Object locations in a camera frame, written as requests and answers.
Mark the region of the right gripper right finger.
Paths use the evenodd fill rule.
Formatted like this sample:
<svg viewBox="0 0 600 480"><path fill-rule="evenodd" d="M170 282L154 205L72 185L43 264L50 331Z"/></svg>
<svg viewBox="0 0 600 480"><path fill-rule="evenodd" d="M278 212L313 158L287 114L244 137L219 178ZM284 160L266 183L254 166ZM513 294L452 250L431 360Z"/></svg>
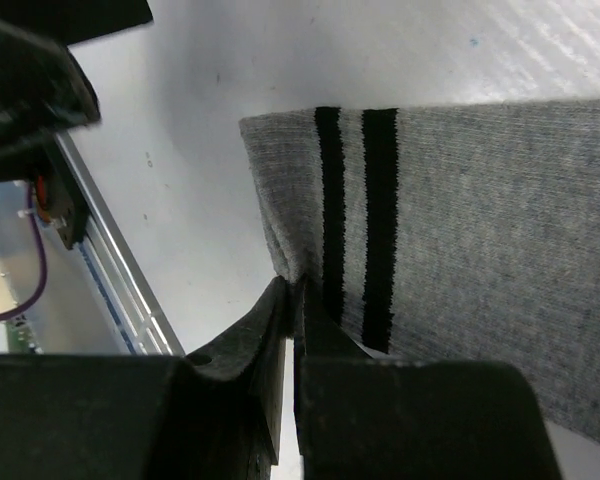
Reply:
<svg viewBox="0 0 600 480"><path fill-rule="evenodd" d="M308 479L557 479L534 392L499 362L374 359L295 288L294 413Z"/></svg>

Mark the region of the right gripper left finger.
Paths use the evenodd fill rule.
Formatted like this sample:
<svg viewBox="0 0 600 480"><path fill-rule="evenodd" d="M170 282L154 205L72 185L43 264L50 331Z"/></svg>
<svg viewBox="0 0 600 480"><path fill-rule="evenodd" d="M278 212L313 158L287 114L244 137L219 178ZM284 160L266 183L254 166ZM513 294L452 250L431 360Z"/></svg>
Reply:
<svg viewBox="0 0 600 480"><path fill-rule="evenodd" d="M266 479L286 284L186 356L0 355L0 479Z"/></svg>

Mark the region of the grey sock black stripes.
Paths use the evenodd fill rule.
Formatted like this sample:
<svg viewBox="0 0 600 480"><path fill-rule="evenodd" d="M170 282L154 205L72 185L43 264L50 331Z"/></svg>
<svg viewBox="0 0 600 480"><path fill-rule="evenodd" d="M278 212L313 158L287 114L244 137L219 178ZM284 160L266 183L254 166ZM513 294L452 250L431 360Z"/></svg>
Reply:
<svg viewBox="0 0 600 480"><path fill-rule="evenodd" d="M274 269L359 344L499 360L600 443L600 100L239 123Z"/></svg>

